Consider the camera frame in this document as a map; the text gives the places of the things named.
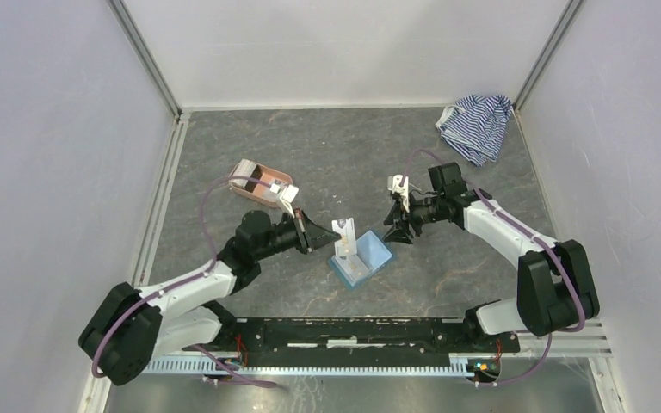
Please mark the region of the teal card holder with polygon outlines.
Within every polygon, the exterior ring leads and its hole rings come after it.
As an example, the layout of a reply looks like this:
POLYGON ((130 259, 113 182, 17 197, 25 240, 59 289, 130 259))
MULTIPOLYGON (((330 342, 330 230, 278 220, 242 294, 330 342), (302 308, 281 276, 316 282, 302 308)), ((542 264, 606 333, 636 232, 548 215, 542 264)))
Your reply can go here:
POLYGON ((362 283, 369 280, 373 275, 381 271, 389 262, 394 259, 393 252, 381 240, 378 234, 374 231, 367 231, 365 234, 357 239, 357 254, 364 263, 371 270, 371 274, 366 280, 358 284, 356 287, 350 287, 341 277, 336 265, 336 256, 332 256, 328 260, 328 264, 336 276, 348 287, 354 289, 359 287, 362 283))

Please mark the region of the white VIP credit card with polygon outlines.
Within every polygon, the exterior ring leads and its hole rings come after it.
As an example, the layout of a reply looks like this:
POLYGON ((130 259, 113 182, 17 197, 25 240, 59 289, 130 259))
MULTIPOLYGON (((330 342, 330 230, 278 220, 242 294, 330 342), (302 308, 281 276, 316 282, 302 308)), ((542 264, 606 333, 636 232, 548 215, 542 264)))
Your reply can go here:
POLYGON ((356 287, 371 274, 369 267, 356 255, 337 256, 336 265, 342 279, 350 287, 356 287))

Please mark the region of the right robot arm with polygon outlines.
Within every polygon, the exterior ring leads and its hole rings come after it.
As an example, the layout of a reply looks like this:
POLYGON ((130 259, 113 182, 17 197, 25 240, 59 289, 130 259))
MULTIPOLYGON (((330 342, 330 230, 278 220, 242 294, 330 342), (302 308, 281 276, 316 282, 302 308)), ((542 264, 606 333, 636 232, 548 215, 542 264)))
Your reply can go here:
POLYGON ((558 241, 506 212, 492 196, 466 181, 457 163, 428 170, 432 190, 417 199, 404 175, 391 176, 393 206, 384 220, 387 243, 412 243, 423 226, 447 221, 479 237, 516 270, 516 296, 478 305, 466 312, 464 343, 488 349, 497 335, 527 331, 547 336, 577 332, 597 317, 600 303, 584 246, 558 241))

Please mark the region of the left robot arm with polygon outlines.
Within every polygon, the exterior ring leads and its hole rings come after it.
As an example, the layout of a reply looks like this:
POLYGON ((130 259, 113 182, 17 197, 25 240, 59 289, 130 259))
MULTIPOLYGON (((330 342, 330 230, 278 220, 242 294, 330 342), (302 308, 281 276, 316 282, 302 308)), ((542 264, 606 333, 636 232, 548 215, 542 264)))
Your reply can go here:
POLYGON ((195 344, 226 350, 236 328, 207 308, 209 302, 247 287, 261 273, 262 259, 291 249, 307 255, 342 238, 300 209, 283 213, 277 224, 263 211, 250 211, 224 248, 199 268, 147 287, 112 287, 78 346, 90 357, 93 376, 114 385, 135 379, 153 359, 195 344))

